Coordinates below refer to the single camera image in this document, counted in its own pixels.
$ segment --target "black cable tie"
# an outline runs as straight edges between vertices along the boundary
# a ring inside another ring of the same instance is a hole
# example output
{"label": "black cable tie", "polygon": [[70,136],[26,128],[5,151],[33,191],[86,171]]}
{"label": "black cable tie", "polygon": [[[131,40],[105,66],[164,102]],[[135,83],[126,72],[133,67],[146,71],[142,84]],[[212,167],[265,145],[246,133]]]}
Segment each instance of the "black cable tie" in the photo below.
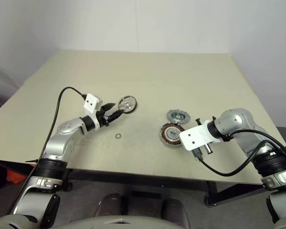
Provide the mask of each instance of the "black cable tie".
{"label": "black cable tie", "polygon": [[25,161],[25,162],[34,162],[34,163],[37,163],[37,162],[38,162],[38,159],[31,160],[31,161]]}

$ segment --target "white wall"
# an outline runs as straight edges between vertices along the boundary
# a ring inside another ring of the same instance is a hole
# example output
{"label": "white wall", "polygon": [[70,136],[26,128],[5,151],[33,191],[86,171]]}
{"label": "white wall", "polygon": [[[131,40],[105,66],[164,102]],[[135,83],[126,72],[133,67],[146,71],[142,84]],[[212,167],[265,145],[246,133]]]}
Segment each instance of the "white wall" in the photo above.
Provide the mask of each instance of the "white wall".
{"label": "white wall", "polygon": [[58,48],[231,53],[286,126],[286,0],[0,0],[1,94]]}

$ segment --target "copper coil winding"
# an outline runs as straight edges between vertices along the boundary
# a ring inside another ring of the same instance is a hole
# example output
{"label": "copper coil winding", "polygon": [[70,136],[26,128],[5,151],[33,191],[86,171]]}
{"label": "copper coil winding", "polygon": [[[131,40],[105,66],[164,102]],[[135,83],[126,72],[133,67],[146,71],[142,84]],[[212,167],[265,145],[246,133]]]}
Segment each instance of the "copper coil winding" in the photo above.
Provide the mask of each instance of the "copper coil winding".
{"label": "copper coil winding", "polygon": [[181,141],[178,140],[178,141],[171,141],[170,139],[168,139],[166,136],[165,136],[165,131],[166,129],[170,128],[170,127],[174,127],[174,128],[177,128],[180,132],[184,131],[184,129],[179,126],[179,125],[175,125],[175,124],[167,124],[165,125],[165,127],[161,130],[161,137],[163,138],[163,140],[165,142],[167,142],[168,144],[170,145],[179,145],[181,144]]}

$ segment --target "white bracket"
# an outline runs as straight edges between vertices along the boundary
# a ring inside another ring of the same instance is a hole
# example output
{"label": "white bracket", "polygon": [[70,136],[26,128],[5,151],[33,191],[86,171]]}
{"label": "white bracket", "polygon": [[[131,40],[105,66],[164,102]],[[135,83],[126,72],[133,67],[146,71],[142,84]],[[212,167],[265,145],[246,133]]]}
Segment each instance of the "white bracket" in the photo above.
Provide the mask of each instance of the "white bracket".
{"label": "white bracket", "polygon": [[211,120],[206,120],[202,125],[184,130],[180,133],[181,143],[186,148],[186,150],[191,151],[210,142],[222,142],[221,138],[214,138],[210,134],[207,127],[209,122],[211,122]]}
{"label": "white bracket", "polygon": [[89,115],[95,125],[95,130],[100,129],[100,123],[96,118],[96,112],[101,109],[102,100],[93,94],[87,94],[84,108],[85,114]]}

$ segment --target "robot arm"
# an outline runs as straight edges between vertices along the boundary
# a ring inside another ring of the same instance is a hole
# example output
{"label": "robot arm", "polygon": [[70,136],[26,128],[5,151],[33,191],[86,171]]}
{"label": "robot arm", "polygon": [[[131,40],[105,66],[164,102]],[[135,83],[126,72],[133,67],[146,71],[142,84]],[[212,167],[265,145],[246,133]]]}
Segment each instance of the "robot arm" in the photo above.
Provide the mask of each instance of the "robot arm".
{"label": "robot arm", "polygon": [[[258,150],[252,163],[262,176],[263,186],[267,190],[278,190],[267,198],[268,209],[274,223],[280,219],[286,223],[286,149],[254,122],[249,111],[243,108],[227,110],[218,119],[207,120],[202,125],[181,132],[180,139],[183,146],[192,150],[194,155],[203,145],[231,139],[237,142],[247,157]],[[265,140],[268,142],[256,149]],[[198,155],[205,165],[201,152]]]}
{"label": "robot arm", "polygon": [[12,216],[7,215],[0,219],[1,224],[11,224],[11,221],[4,221],[9,220],[11,216],[17,228],[26,224],[30,224],[30,228],[49,228],[53,225],[60,203],[60,198],[55,192],[62,186],[62,177],[67,171],[66,167],[76,144],[92,129],[97,131],[104,125],[108,126],[123,113],[123,110],[117,110],[107,116],[106,111],[114,105],[109,103],[102,106],[102,101],[98,97],[92,94],[85,95],[86,116],[64,122],[58,127],[56,134],[48,140],[41,159],[13,204],[10,210]]}

